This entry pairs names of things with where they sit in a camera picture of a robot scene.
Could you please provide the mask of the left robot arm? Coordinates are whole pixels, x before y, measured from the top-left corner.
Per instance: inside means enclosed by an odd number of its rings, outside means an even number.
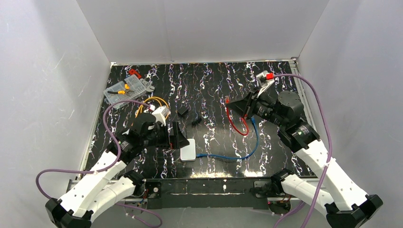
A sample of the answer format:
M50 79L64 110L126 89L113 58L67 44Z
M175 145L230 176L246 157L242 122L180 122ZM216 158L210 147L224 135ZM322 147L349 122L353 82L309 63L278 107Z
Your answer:
M168 128L170 110L163 105L138 115L135 123L112 134L112 142L83 178L59 198L49 197L45 208L58 228L89 228L97 217L129 197L146 199L152 191L142 174L123 169L145 149L180 150L183 161L196 158L194 139L186 138L177 122Z

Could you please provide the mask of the black adapter with cable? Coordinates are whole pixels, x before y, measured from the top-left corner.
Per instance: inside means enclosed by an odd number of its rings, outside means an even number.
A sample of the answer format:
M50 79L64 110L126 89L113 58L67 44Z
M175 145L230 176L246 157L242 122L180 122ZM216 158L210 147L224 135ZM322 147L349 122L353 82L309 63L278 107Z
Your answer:
M183 119L185 136L188 137L188 127L196 128L203 121L199 113L191 113L190 108L181 106L176 110L178 116Z

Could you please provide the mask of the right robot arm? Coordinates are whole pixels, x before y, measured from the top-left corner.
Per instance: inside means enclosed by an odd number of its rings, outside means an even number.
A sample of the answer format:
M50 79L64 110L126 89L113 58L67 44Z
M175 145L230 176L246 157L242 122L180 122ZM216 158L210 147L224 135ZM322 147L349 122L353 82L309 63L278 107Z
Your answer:
M277 125L283 144L319 177L314 186L287 169L271 176L279 191L310 205L302 227L306 226L312 211L317 210L333 228L359 228L383 205L378 195L369 195L351 180L315 129L304 121L301 117L304 106L298 94L283 91L274 102L256 98L249 110Z

